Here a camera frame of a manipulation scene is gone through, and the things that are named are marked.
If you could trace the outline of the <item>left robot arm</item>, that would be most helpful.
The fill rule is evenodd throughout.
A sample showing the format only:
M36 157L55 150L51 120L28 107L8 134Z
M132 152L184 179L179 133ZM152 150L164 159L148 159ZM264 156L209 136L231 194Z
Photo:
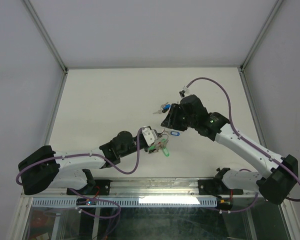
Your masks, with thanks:
M44 145L18 164L16 183L25 195L36 195L47 189L74 189L80 194L90 194L95 188L92 170L115 168L124 175L137 169L122 170L117 165L121 158L151 147L157 137L150 127L142 127L137 135L121 131L111 141L86 153L56 152Z

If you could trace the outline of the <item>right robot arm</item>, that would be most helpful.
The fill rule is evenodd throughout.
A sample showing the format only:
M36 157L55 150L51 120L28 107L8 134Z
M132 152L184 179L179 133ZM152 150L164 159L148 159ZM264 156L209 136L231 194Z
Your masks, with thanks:
M227 147L255 168L255 172L229 167L219 170L213 187L220 194L230 189L248 190L280 205L297 184L299 169L294 156L283 157L244 135L236 134L229 119L218 112L208 112L196 95L173 103L160 125L179 132L194 129L201 136Z

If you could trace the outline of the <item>keyring with tagged keys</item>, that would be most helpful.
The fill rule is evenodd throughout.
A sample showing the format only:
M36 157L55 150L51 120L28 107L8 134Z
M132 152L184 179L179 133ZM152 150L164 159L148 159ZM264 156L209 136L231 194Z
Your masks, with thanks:
M159 138L148 148L148 154L154 154L158 152L162 152L165 157L170 156L170 152L167 148L169 143L169 135L163 133L159 136Z

